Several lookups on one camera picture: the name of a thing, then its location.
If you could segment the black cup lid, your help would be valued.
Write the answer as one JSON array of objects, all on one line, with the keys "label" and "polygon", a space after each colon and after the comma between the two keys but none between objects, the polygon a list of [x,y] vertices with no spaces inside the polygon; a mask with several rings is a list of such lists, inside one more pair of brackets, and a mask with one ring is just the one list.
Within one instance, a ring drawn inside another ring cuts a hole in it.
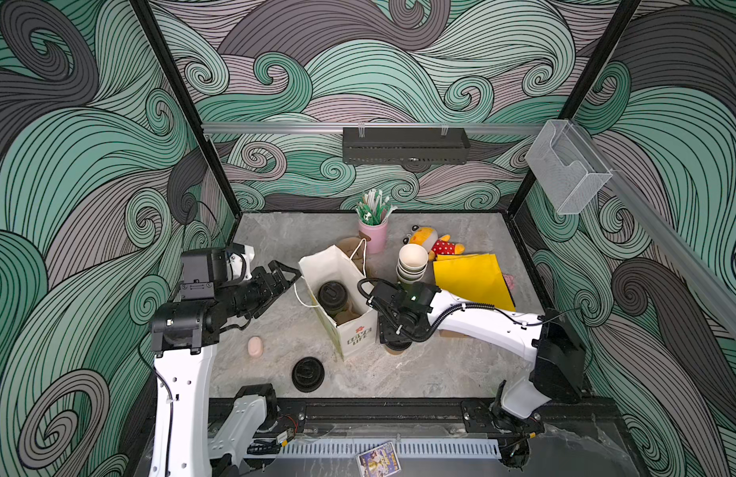
[{"label": "black cup lid", "polygon": [[336,280],[330,280],[318,290],[318,303],[329,315],[336,315],[348,308],[348,293],[345,286]]},{"label": "black cup lid", "polygon": [[380,343],[385,346],[387,351],[393,355],[399,355],[408,350],[413,342],[403,336],[397,335],[381,335]]}]

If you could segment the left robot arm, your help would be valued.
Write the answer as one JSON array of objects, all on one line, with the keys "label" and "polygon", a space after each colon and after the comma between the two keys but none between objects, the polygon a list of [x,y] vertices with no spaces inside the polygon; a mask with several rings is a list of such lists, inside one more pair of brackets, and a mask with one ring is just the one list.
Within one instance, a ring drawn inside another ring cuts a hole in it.
[{"label": "left robot arm", "polygon": [[259,429],[279,418],[272,385],[246,387],[215,434],[209,432],[210,381],[222,334],[261,317],[302,274],[272,260],[251,268],[248,246],[183,252],[179,300],[149,320],[149,366],[157,379],[153,476],[240,476]]}]

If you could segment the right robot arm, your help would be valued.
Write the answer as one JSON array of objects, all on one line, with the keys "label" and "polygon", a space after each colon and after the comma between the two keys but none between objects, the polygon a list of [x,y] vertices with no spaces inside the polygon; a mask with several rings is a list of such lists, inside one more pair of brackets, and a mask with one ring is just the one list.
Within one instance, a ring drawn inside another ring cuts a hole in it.
[{"label": "right robot arm", "polygon": [[363,278],[357,291],[378,313],[380,342],[395,351],[451,331],[502,348],[531,366],[505,382],[497,409],[531,419],[550,403],[582,399],[587,348],[569,319],[555,310],[519,313],[466,300],[439,286],[416,282],[407,288],[381,278]]}]

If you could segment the white paper bag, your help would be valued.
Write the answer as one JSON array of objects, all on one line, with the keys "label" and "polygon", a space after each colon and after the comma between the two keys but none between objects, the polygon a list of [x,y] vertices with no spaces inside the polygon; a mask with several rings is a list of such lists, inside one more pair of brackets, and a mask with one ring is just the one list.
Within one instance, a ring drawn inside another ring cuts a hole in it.
[{"label": "white paper bag", "polygon": [[306,307],[316,312],[344,361],[377,342],[377,312],[358,291],[366,278],[366,244],[364,238],[345,238],[298,261],[310,300]]}]

